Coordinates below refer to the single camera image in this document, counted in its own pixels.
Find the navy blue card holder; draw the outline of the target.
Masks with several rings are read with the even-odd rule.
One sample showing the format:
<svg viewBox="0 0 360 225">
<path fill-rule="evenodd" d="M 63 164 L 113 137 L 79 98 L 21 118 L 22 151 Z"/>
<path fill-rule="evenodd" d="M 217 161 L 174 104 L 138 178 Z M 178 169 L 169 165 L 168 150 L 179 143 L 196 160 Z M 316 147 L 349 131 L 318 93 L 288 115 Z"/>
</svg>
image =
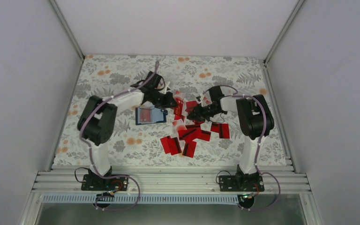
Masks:
<svg viewBox="0 0 360 225">
<path fill-rule="evenodd" d="M 135 124 L 148 125 L 157 123 L 166 123 L 166 116 L 168 111 L 166 109 L 159 109 L 152 107 L 138 107 L 135 109 Z"/>
</svg>

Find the red chip card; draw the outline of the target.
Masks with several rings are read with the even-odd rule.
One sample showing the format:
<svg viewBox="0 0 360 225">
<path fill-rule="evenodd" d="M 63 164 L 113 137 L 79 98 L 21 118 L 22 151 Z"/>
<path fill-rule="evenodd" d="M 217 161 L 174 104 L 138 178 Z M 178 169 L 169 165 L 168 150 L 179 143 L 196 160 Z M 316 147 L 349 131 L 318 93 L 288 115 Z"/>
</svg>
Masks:
<svg viewBox="0 0 360 225">
<path fill-rule="evenodd" d="M 181 98 L 175 98 L 177 105 L 173 108 L 173 113 L 177 116 L 183 115 L 184 102 Z"/>
</svg>

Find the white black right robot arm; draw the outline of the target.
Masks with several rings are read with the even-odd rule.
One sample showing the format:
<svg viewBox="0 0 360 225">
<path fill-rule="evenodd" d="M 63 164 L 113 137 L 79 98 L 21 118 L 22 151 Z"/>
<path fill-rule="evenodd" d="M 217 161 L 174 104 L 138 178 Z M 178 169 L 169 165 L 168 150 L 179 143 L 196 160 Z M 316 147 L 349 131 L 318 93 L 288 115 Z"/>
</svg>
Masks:
<svg viewBox="0 0 360 225">
<path fill-rule="evenodd" d="M 272 113 L 263 95 L 225 96 L 222 88 L 226 85 L 213 86 L 207 90 L 211 103 L 196 107 L 187 115 L 187 119 L 194 121 L 209 121 L 217 114 L 227 112 L 237 113 L 240 129 L 246 137 L 243 153 L 237 170 L 232 176 L 232 184 L 241 191 L 248 190 L 252 185 L 260 183 L 261 172 L 258 169 L 260 148 L 266 137 L 275 126 Z"/>
</svg>

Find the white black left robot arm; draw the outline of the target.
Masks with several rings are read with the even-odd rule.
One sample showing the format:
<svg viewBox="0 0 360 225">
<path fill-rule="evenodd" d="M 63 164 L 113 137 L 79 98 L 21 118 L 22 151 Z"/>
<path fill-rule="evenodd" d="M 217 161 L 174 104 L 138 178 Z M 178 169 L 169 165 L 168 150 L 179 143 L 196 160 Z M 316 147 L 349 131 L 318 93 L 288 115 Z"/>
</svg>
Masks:
<svg viewBox="0 0 360 225">
<path fill-rule="evenodd" d="M 144 103 L 151 103 L 157 109 L 176 107 L 178 104 L 169 85 L 156 72 L 149 72 L 129 90 L 110 97 L 89 97 L 77 128 L 80 140 L 89 147 L 90 170 L 95 174 L 93 184 L 97 188 L 105 190 L 112 183 L 106 143 L 113 135 L 116 116 Z"/>
</svg>

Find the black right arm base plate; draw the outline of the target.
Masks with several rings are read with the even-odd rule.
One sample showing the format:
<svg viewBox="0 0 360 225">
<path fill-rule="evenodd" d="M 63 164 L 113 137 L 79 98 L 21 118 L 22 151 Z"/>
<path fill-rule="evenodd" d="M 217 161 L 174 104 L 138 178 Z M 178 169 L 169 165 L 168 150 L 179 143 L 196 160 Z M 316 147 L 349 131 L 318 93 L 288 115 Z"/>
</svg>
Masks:
<svg viewBox="0 0 360 225">
<path fill-rule="evenodd" d="M 218 177 L 221 192 L 264 192 L 264 182 L 261 175 L 253 174 L 244 178 L 235 175 L 220 175 Z"/>
</svg>

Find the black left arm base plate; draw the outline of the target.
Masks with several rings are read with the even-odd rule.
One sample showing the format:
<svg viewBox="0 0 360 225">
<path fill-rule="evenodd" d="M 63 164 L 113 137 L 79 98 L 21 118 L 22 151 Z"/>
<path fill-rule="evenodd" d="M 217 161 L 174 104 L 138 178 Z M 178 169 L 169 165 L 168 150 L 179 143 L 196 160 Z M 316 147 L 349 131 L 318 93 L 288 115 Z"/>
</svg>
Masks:
<svg viewBox="0 0 360 225">
<path fill-rule="evenodd" d="M 94 173 L 83 176 L 82 191 L 126 191 L 128 178 L 102 179 Z"/>
</svg>

